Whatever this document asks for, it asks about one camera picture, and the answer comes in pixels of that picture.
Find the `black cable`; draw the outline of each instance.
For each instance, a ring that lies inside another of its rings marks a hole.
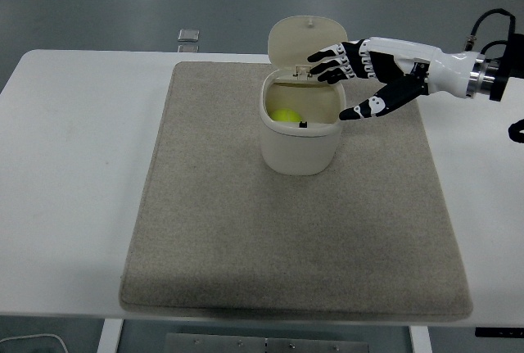
[[[508,44],[508,41],[507,40],[494,40],[493,42],[489,42],[488,44],[486,44],[482,50],[481,50],[481,54],[482,55],[485,55],[486,52],[488,51],[488,49],[492,48],[493,46],[498,46],[500,44],[504,44],[504,45],[507,45]]]
[[[520,120],[511,125],[508,129],[509,138],[516,143],[524,143],[524,120]]]
[[[475,41],[477,40],[478,27],[481,25],[482,21],[484,21],[486,17],[494,15],[494,14],[499,14],[499,15],[504,15],[504,16],[509,17],[508,38],[509,38],[509,35],[515,33],[515,23],[516,23],[515,16],[511,14],[509,11],[506,11],[505,9],[501,7],[496,8],[496,9],[491,9],[490,11],[487,11],[482,16],[480,16],[477,22],[475,23],[475,25],[473,26],[472,32],[468,36],[468,39],[466,41],[466,46],[464,47],[465,52],[470,52],[473,49],[473,45],[475,44]]]

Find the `metal plate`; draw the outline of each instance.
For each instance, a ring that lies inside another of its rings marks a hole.
[[[178,46],[178,52],[198,52],[196,44],[181,44]]]
[[[182,28],[178,32],[178,41],[179,42],[196,42],[198,40],[198,34],[200,30],[198,29],[185,29]]]
[[[366,342],[168,333],[164,353],[368,353]]]

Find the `small metal object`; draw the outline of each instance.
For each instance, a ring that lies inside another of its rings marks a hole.
[[[198,29],[185,29],[182,28],[178,32],[178,41],[179,42],[196,42],[198,41],[198,35],[200,31]]]
[[[198,52],[196,44],[181,44],[178,46],[178,52]]]
[[[296,77],[297,79],[300,79],[301,76],[305,76],[306,79],[313,77],[313,75],[309,72],[310,70],[311,65],[297,65],[295,67],[295,73],[293,74],[293,77]]]

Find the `black wire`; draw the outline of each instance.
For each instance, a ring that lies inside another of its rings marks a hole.
[[[488,49],[492,48],[493,46],[498,46],[500,44],[508,44],[508,41],[507,40],[494,40],[493,42],[489,42],[482,48],[481,54],[485,55]]]
[[[511,14],[509,11],[506,11],[505,9],[501,7],[496,8],[496,9],[491,9],[490,11],[487,11],[486,13],[484,13],[482,16],[478,18],[477,22],[473,26],[470,36],[468,37],[464,51],[470,52],[473,49],[473,44],[475,43],[475,40],[477,39],[476,35],[477,35],[478,27],[481,25],[481,22],[484,21],[486,17],[494,15],[494,14],[508,16],[509,17],[508,38],[510,35],[515,34],[515,23],[516,23],[515,16]]]
[[[495,13],[498,13],[500,15],[509,16],[509,30],[508,30],[508,36],[515,33],[515,16],[512,15],[510,12],[506,11],[505,9],[499,7],[497,9],[491,9],[490,11],[487,11],[482,16],[479,17],[475,25],[473,26],[471,35],[475,36],[477,35],[478,27],[481,25],[481,22],[484,21],[484,19],[488,16],[494,15]]]

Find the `open lid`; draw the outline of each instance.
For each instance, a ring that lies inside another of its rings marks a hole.
[[[310,66],[311,54],[347,41],[344,27],[334,20],[316,16],[293,16],[273,26],[268,38],[268,55],[280,69]]]

